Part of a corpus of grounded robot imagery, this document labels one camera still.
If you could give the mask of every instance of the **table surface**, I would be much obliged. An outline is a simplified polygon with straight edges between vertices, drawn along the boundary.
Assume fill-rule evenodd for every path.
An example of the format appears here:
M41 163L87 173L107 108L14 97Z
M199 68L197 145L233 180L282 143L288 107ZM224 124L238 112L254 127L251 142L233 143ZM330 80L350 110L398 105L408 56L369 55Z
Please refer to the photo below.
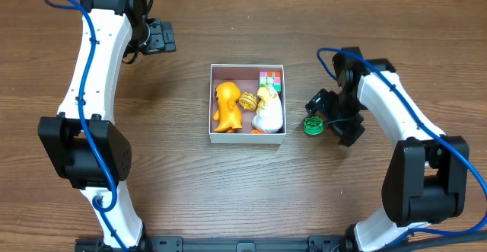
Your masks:
M81 15L43 0L0 2L0 250L70 251L76 238L100 236L100 226L57 176L37 124L56 115L68 90ZM316 59L321 46L387 57L423 113L462 135L487 175L486 9L487 0L155 0L151 15L173 23L177 51L122 65L115 103L116 126L132 145L130 195L148 233L342 234L380 206L393 149L369 112L350 148L328 129L318 137L302 130L304 105L321 88L338 89ZM284 65L281 146L210 144L211 63ZM469 175L463 214L438 227L468 228L484 213Z

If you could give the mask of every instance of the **colorful cube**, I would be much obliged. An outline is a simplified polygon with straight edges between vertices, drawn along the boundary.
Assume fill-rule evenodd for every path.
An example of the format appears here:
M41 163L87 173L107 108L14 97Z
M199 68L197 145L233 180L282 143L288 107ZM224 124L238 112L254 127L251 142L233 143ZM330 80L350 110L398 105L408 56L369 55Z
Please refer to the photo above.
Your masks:
M281 72L260 72L259 86L263 87L264 85L271 85L277 92L281 92Z

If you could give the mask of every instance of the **blue cord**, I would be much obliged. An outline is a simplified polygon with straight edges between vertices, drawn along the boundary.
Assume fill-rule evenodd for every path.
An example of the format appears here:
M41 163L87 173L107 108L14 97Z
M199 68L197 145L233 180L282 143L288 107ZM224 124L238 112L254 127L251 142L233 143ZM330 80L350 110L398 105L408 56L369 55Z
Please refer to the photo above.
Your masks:
M90 15L86 12L86 10L76 0L66 0L66 1L72 3L73 6L71 6L71 5L57 5L57 4L53 4L49 0L44 0L44 2L46 4L48 4L49 6L52 6L53 8L62 8L62 9L71 9L71 10L81 11L81 13L83 14L83 16L86 19L86 22L88 23L88 26L90 28L90 33L91 33L91 38L92 38L91 49L90 49L90 54L88 55L88 60L86 61L86 66L84 67L83 76L81 77L81 83L80 83L79 93L78 93L79 120L81 123L81 127L84 131L84 135L86 136L88 144L90 145L91 151L93 151L93 154L94 154L95 158L97 159L98 164L100 165L101 169L103 170L103 173L105 174L105 178L107 179L108 184L110 186L110 190L112 191L112 201L108 207L106 207L106 208L102 207L102 197L101 196L95 196L92 200L92 203L93 203L93 207L100 213L101 218L105 222L105 225L110 230L111 235L114 236L114 238L116 239L116 241L118 242L118 244L120 245L122 250L124 252L128 252L129 250L124 245L124 243L122 242L122 240L120 239L120 237L116 233L115 229L113 229L113 226L110 224L110 221L107 219L107 217L105 215L105 213L112 210L113 207L115 207L115 205L116 205L116 200L117 200L116 184L115 184L115 180L113 180L112 174L110 173L110 169L107 167L107 164L105 164L105 161L103 160L103 157L101 156L101 153L98 150L98 147L93 140L93 136L91 135L90 130L88 128L88 125L86 124L86 119L84 118L84 111L83 111L83 108L84 108L84 99L83 99L84 86L86 85L86 79L88 78L88 73L90 71L91 63L93 62L94 51L95 51L95 48L97 46L97 44L96 44L97 38L96 38L96 34L94 32L93 22L91 21Z
M377 68L375 68L374 65L372 65L371 63L369 63L367 60L363 59L362 57L360 57L354 53L351 53L349 51L343 50L343 49L336 49L336 48L329 48L329 47L320 48L317 51L318 59L321 61L321 63L325 67L326 72L328 72L328 74L335 80L336 80L336 77L330 72L330 70L328 69L328 67L326 67L326 64L324 63L324 61L320 57L320 53L322 51L340 53L340 54L347 55L349 57L355 58L359 62L361 62L363 65L367 66L372 72L377 74L377 76L399 98L401 103L403 103L404 107L408 110L411 117L418 124L418 127L421 128L430 137L432 137L435 141L437 141L440 145L442 145L444 148L446 148L449 152L451 152L451 154L453 154L456 158L458 158L460 160L460 162L463 165L465 165L465 167L473 174L473 176L477 179L477 181L479 181L479 184L480 184L480 186L484 192L485 198L487 199L487 184L485 184L485 181L482 178L482 175L479 173L479 171L472 164L470 164L470 162L465 157L463 157L453 146L451 146L448 142L443 140L440 136L436 135L427 126L425 126L424 123L421 122L418 115L416 115L416 113L414 112L411 105L409 105L408 101L397 90L396 86L391 84L390 81L384 75L382 75ZM482 220L480 220L480 222L477 225L475 225L474 227L467 229L465 231L442 231L442 230L427 229L427 228L410 228L408 231L406 231L404 234L400 235L396 240L394 240L393 242L391 242L387 246L396 245L396 244L400 243L401 241L404 241L406 238L408 238L409 235L412 235L416 232L429 233L429 234L439 234L442 236L454 236L454 235L458 235L458 234L476 232L476 231L482 229L485 226L485 224L487 224L487 212L485 213L484 217L482 218Z

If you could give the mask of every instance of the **rubber duck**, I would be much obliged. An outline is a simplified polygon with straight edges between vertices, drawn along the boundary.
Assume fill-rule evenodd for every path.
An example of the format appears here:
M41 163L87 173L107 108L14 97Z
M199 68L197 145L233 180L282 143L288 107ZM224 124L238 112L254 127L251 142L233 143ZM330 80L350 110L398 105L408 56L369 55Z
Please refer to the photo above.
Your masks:
M284 123L281 98L273 86L264 85L257 91L260 98L257 115L252 119L252 126L262 133L276 133Z
M242 128L242 114L237 106L240 89L232 81L221 83L214 92L218 109L213 120L220 121L215 132L235 133Z

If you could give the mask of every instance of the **cardboard box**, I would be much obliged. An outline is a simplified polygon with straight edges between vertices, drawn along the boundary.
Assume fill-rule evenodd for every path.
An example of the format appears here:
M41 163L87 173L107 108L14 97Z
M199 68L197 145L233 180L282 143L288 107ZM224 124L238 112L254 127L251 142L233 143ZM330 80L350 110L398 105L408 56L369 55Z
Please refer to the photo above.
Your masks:
M240 92L252 93L257 95L259 89L260 72L280 72L281 75L281 92L279 97L282 102L282 111L284 114L284 124L281 130L274 134L250 134L253 130L252 119L256 111L245 110L239 104L238 107L242 113L242 129L236 133L218 133L216 129L219 122L214 121L213 114L218 109L213 92L219 84L225 81L234 82L240 89ZM285 100L285 82L284 67L282 65L223 65L212 64L210 74L210 104L209 104L209 122L208 134L211 143L246 143L246 144L281 144L286 135L286 100Z

